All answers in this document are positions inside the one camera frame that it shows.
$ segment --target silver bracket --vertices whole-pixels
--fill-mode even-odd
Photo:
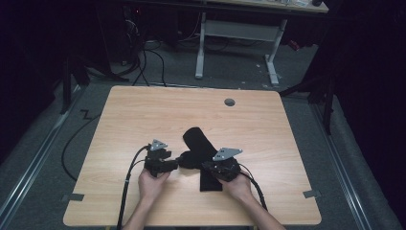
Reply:
[[[160,142],[156,139],[153,139],[150,150],[160,150],[166,148],[167,146],[168,146],[167,144]]]
[[[214,161],[222,161],[226,160],[230,157],[233,157],[237,154],[242,153],[242,149],[228,149],[228,148],[221,148],[213,157]]]

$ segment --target desk leg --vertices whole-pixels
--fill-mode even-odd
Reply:
[[[278,75],[277,72],[275,71],[275,66],[274,66],[274,58],[275,54],[278,51],[278,47],[281,43],[281,39],[283,36],[284,28],[286,27],[287,20],[284,19],[281,22],[281,25],[278,29],[277,36],[274,41],[274,47],[272,48],[272,53],[270,55],[265,56],[265,61],[266,61],[266,66],[268,67],[268,73],[269,73],[269,78],[271,80],[272,85],[278,85]]]
[[[202,12],[202,19],[200,25],[200,47],[199,53],[197,54],[196,63],[196,74],[194,75],[197,79],[203,78],[203,66],[204,66],[204,37],[206,33],[206,13]]]

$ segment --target desk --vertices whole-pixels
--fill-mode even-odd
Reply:
[[[208,3],[225,3],[241,6],[260,7],[266,9],[276,9],[283,11],[295,12],[328,12],[328,7],[322,3],[320,7],[311,5],[311,1],[306,7],[299,7],[291,1],[290,4],[283,4],[281,1],[269,0],[205,0],[204,4]],[[200,46],[197,54],[196,72],[197,79],[203,78],[203,65],[204,65],[204,41],[206,35],[225,36],[242,39],[252,39],[260,41],[273,42],[269,55],[265,56],[266,66],[268,68],[269,78],[273,85],[278,85],[278,76],[274,66],[274,58],[277,53],[278,47],[281,43],[284,28],[287,19],[283,19],[279,27],[275,26],[260,26],[253,24],[222,22],[217,20],[206,20],[206,13],[202,13],[201,26],[200,26]]]
[[[235,100],[227,106],[226,99]],[[277,92],[115,86],[86,155],[64,223],[116,225],[124,179],[135,152],[153,139],[169,146],[172,158],[188,150],[182,135],[200,127],[215,148],[242,149],[236,160],[259,183],[272,215],[282,224],[318,224],[321,216]],[[124,222],[138,201],[137,165],[130,179]],[[225,192],[199,192],[199,171],[173,171],[147,225],[253,225]]]

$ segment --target black fabric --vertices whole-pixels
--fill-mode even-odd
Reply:
[[[179,167],[200,170],[201,192],[222,191],[222,185],[202,166],[203,162],[213,161],[213,157],[217,153],[212,143],[206,138],[200,127],[190,128],[183,135],[183,139],[190,150],[181,154]]]
[[[200,192],[222,191],[223,186],[211,172],[200,170]]]

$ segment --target floor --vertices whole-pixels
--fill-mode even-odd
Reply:
[[[165,61],[164,76],[168,86],[273,91],[281,91],[299,83],[317,52],[316,46],[299,51],[281,46],[275,59],[280,84],[272,85],[262,56],[262,53],[266,54],[269,44],[255,44],[247,49],[246,46],[238,45],[244,41],[233,42],[225,48],[222,44],[207,47],[202,80],[194,78],[197,50],[195,43],[183,43],[177,50],[173,50],[165,44],[149,42],[146,49],[158,47],[153,51]],[[161,59],[150,51],[146,51],[146,55],[144,75],[147,82],[162,85]],[[119,64],[112,65],[116,73],[125,68]],[[11,210],[3,222],[3,226],[7,226],[5,229],[104,229],[73,228],[63,224],[67,202],[62,201],[62,198],[72,193],[75,182],[63,170],[61,156],[64,154],[64,163],[69,172],[77,176],[98,121],[96,119],[84,126],[86,120],[83,120],[82,110],[88,110],[88,117],[101,113],[110,88],[117,84],[131,85],[139,73],[136,70],[126,76],[130,79],[129,82],[92,77],[88,87],[76,91],[75,104],[69,114],[64,116],[59,114],[62,89],[56,89],[54,103],[38,116],[11,156],[0,167],[0,201],[4,203],[2,217],[5,217],[5,210]],[[145,84],[140,78],[135,85]],[[296,93],[282,98],[282,101],[310,184],[321,194],[316,201],[323,220],[316,226],[286,226],[287,229],[401,229],[352,137],[339,102],[334,100],[332,135],[326,136],[320,127],[318,115],[319,108],[323,105],[308,104],[305,96],[306,94]],[[47,149],[41,148],[50,130],[55,130],[58,122],[63,125],[57,129],[55,139],[49,142]],[[41,150],[45,153],[39,157]],[[25,178],[24,173],[31,169],[30,164],[38,157],[41,159],[33,169],[30,178],[32,183],[27,184],[27,189],[14,205],[7,206],[7,201],[11,200],[11,191],[18,187],[17,182]],[[344,175],[339,171],[340,166],[344,169]],[[353,188],[350,193],[343,178],[350,180]],[[364,213],[354,210],[352,202],[359,203]]]

